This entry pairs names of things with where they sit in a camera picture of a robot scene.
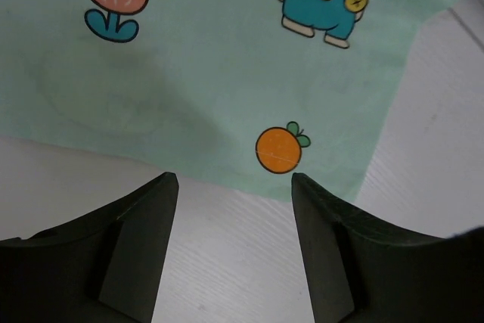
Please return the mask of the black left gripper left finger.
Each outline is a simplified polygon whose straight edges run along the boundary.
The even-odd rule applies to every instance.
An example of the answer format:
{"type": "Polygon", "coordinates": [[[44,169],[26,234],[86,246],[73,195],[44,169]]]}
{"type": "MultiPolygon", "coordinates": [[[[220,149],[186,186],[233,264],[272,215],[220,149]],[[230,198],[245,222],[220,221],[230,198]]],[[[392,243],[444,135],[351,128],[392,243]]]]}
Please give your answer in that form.
{"type": "Polygon", "coordinates": [[[31,238],[1,242],[3,322],[150,322],[178,199],[165,172],[31,238]]]}

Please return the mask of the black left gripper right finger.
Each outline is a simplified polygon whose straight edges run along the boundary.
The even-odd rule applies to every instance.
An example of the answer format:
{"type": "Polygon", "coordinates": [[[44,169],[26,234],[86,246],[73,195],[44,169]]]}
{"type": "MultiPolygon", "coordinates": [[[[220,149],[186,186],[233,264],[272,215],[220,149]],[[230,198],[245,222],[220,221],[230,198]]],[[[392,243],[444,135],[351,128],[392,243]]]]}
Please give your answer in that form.
{"type": "Polygon", "coordinates": [[[291,179],[316,322],[481,322],[483,230],[421,234],[291,179]]]}

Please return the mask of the green cartoon print cloth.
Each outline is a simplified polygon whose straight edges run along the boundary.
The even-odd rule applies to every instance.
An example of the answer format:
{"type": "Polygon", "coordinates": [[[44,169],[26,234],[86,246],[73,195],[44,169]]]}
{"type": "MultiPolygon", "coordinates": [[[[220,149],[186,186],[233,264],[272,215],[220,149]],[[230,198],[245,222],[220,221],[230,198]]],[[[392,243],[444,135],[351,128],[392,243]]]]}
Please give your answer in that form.
{"type": "Polygon", "coordinates": [[[456,1],[1,0],[1,132],[352,200],[417,31],[456,1]]]}

